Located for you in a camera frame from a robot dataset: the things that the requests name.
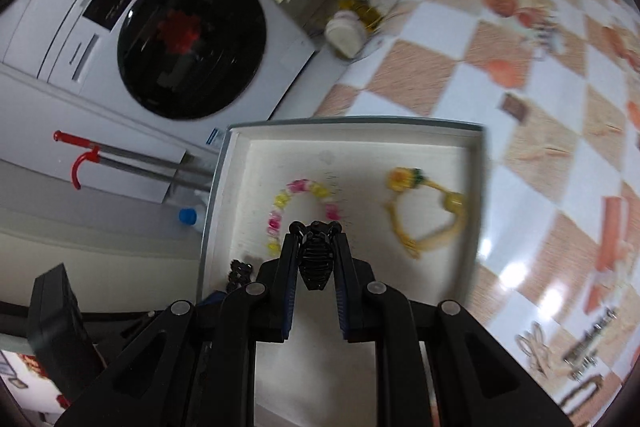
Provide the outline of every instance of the beaded bracelet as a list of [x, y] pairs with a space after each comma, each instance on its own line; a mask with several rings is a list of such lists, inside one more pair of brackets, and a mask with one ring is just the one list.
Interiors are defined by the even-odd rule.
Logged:
[[[422, 174], [420, 169], [407, 169], [403, 167], [393, 169], [389, 172], [386, 183], [387, 186], [395, 192], [391, 201], [385, 205], [389, 213], [389, 218], [391, 219], [391, 227], [400, 240], [400, 243], [402, 243], [406, 251], [414, 259], [420, 259], [420, 254], [423, 251], [434, 250], [447, 244], [456, 234], [464, 229], [466, 223], [465, 197], [458, 192], [451, 192], [441, 185], [432, 182]], [[442, 192], [444, 194], [442, 206], [447, 212], [454, 214], [455, 219], [451, 225], [444, 229], [436, 230], [436, 232], [432, 232], [421, 239], [412, 239], [400, 224], [396, 206], [398, 204], [398, 198], [403, 192], [411, 190], [412, 188], [418, 188], [421, 185], [435, 188]]]
[[338, 205], [335, 203], [331, 192], [319, 184], [311, 180], [296, 180], [287, 184], [284, 190], [281, 190], [273, 201], [273, 208], [269, 213], [269, 220], [267, 224], [267, 234], [269, 240], [267, 247], [272, 257], [280, 255], [280, 228], [282, 224], [282, 213], [284, 212], [287, 203], [291, 200], [294, 194], [300, 194], [302, 192], [311, 192], [320, 203], [324, 204], [324, 216], [327, 222], [340, 221], [340, 214], [338, 211]]

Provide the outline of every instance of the white cabinet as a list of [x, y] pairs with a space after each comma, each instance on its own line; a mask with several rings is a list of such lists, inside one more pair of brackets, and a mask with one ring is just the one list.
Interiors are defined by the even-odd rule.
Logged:
[[[180, 162], [186, 151], [57, 98], [3, 71], [0, 71], [0, 128], [0, 159], [63, 180], [70, 180], [71, 165], [84, 150], [54, 142], [52, 136], [58, 129], [173, 162]], [[82, 185], [155, 203], [162, 201], [168, 188], [166, 182], [90, 162], [82, 164], [78, 177]]]

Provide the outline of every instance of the white box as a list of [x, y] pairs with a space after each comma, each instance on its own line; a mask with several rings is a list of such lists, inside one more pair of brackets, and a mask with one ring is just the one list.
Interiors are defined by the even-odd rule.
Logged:
[[[378, 280], [427, 304], [464, 304], [478, 251], [484, 162], [484, 131], [474, 124], [357, 117], [232, 127], [207, 211], [198, 298], [224, 290], [232, 259], [254, 264], [257, 273], [271, 258], [266, 229], [274, 197], [306, 178], [334, 192], [351, 254], [370, 263]], [[466, 197], [465, 231], [419, 260], [404, 251], [384, 208], [392, 195], [386, 176], [395, 167], [420, 168]], [[427, 187], [402, 195], [398, 212], [412, 237], [451, 222], [441, 200]], [[281, 240], [291, 221], [315, 219], [326, 220], [318, 200], [294, 195]], [[375, 425], [373, 346], [342, 340], [332, 281], [322, 292], [309, 292], [302, 281], [297, 288], [289, 340], [257, 347], [256, 425], [264, 409], [300, 426]]]

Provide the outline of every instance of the beige hair tie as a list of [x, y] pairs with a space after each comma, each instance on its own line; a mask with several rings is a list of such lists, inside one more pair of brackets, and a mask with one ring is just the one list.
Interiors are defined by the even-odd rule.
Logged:
[[[397, 167], [389, 172], [387, 185], [395, 192], [391, 201], [385, 205], [391, 220], [391, 227], [405, 250], [414, 259], [420, 259], [423, 251], [435, 250], [446, 245], [464, 229], [466, 224], [465, 197], [458, 192], [447, 190], [445, 187], [426, 178], [420, 169]], [[398, 198], [406, 190], [418, 188], [421, 185], [435, 188], [444, 194], [442, 206], [447, 212], [454, 215], [454, 220], [453, 223], [443, 229], [436, 230], [436, 232], [432, 232], [421, 239], [413, 239], [404, 231], [398, 218]]]

